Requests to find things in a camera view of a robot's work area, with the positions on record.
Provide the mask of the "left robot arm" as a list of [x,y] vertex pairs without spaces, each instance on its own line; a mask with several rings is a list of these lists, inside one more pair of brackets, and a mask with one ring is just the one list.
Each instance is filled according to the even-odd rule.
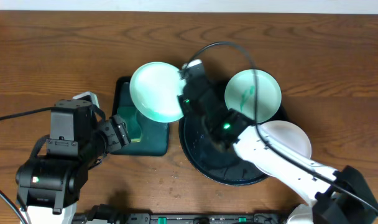
[[17,197],[29,223],[72,223],[80,190],[91,169],[130,143],[126,122],[114,115],[97,122],[89,114],[51,115],[44,156],[33,150],[17,171]]

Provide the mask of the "white plate with green smear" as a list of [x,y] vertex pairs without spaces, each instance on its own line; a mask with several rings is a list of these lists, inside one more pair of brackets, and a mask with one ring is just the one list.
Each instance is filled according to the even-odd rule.
[[[274,145],[275,148],[286,146],[293,151],[292,154],[311,159],[312,146],[310,139],[296,124],[282,120],[268,121],[259,125],[259,131],[262,137],[268,140],[271,145],[275,142],[278,144],[278,146]],[[279,155],[272,153],[272,151],[269,151],[267,155],[261,157],[260,164],[255,164],[263,173],[276,177],[279,175],[278,172],[283,171],[287,166],[289,166],[289,170],[294,167]]]

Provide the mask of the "green yellow sponge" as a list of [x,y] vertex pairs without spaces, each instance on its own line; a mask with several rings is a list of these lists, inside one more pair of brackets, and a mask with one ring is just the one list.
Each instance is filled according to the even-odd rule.
[[137,120],[135,106],[120,106],[117,114],[125,121],[129,138],[132,142],[140,142],[142,137],[141,127]]

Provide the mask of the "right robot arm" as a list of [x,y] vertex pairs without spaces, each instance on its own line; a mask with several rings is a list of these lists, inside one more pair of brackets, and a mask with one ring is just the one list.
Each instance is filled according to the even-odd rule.
[[279,84],[260,70],[245,70],[228,82],[224,98],[204,74],[183,75],[178,101],[185,116],[200,118],[213,144],[232,148],[244,161],[279,179],[310,208],[309,223],[372,223],[378,203],[363,176],[353,167],[338,171],[308,159],[261,124],[282,102]]

